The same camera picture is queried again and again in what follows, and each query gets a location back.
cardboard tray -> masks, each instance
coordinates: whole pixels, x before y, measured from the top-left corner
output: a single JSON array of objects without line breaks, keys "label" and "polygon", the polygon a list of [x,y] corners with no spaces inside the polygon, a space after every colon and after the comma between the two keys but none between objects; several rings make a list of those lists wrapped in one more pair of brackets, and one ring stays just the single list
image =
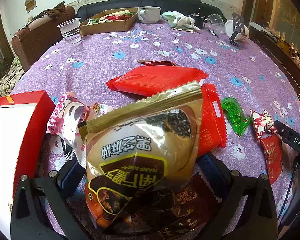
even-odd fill
[{"label": "cardboard tray", "polygon": [[[128,20],[120,20],[120,21],[88,25],[88,21],[90,19],[99,19],[107,14],[111,14],[123,10],[129,10],[131,13],[135,13],[135,15],[129,18]],[[82,22],[80,24],[80,35],[85,36],[85,35],[98,34],[98,33],[126,32],[127,30],[130,29],[130,27],[137,19],[138,19],[138,8],[119,8],[119,9],[106,10]]]}]

green candy wrapper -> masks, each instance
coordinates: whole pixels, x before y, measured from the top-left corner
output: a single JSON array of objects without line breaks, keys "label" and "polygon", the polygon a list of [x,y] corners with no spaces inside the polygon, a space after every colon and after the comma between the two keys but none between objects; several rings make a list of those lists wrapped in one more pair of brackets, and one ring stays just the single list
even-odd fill
[{"label": "green candy wrapper", "polygon": [[244,116],[242,108],[235,98],[226,97],[222,99],[221,107],[226,112],[235,134],[240,137],[251,122],[250,116]]}]

plastic cup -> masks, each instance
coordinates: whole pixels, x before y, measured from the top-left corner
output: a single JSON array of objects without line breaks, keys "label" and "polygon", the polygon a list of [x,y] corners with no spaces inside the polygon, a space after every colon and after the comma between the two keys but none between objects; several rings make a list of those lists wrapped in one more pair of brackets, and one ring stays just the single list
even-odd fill
[{"label": "plastic cup", "polygon": [[81,18],[75,18],[58,25],[62,36],[65,38],[66,44],[74,44],[81,41],[80,19]]}]

white ceramic cup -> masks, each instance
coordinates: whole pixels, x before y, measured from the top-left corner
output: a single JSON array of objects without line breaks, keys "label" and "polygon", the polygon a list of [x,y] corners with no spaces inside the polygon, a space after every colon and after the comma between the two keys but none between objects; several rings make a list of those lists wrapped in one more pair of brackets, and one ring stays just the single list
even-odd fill
[{"label": "white ceramic cup", "polygon": [[[228,20],[225,24],[225,31],[226,34],[231,37],[233,34],[233,20]],[[236,41],[245,41],[247,38],[249,38],[249,29],[245,26],[244,27],[244,34],[247,36],[243,36],[240,33],[237,34],[237,36],[234,38]]]},{"label": "white ceramic cup", "polygon": [[155,6],[138,7],[139,21],[145,24],[154,24],[160,20],[161,8]]}]

purple tablecloth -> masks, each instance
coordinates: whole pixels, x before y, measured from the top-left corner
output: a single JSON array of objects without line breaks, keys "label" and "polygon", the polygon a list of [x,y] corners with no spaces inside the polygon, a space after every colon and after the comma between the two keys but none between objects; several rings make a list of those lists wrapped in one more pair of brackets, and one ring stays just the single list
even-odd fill
[{"label": "purple tablecloth", "polygon": [[[274,119],[300,133],[300,102],[285,75],[251,40],[247,40],[245,49],[240,51],[225,44],[224,38],[226,36],[213,37],[206,30],[201,33],[174,31],[167,22],[161,21],[155,25],[135,23],[128,32],[85,36],[73,45],[66,45],[62,40],[25,73],[12,94],[46,90],[56,103],[64,92],[74,91],[77,98],[89,104],[98,101],[120,107],[138,97],[111,91],[106,81],[140,66],[137,60],[168,60],[210,73],[205,82],[215,84],[220,99],[236,98],[245,115],[250,114],[250,108],[258,113],[266,109]],[[253,127],[250,125],[241,138],[235,135],[229,123],[226,127],[226,148],[215,149],[215,156],[230,170],[237,169],[242,175],[258,177],[266,173],[263,149],[256,141]],[[291,148],[286,145],[283,148],[282,172],[272,185],[277,212],[287,192],[295,156]],[[59,170],[65,160],[60,139],[47,135],[37,175],[45,176],[49,170]],[[93,236],[112,239],[97,233],[90,222],[84,199],[85,182],[83,178],[68,202]],[[291,191],[286,208],[292,195]],[[244,202],[243,198],[227,232],[235,227]],[[53,227],[61,232],[49,205],[45,207]],[[184,239],[192,239],[196,233],[190,232]]]}]

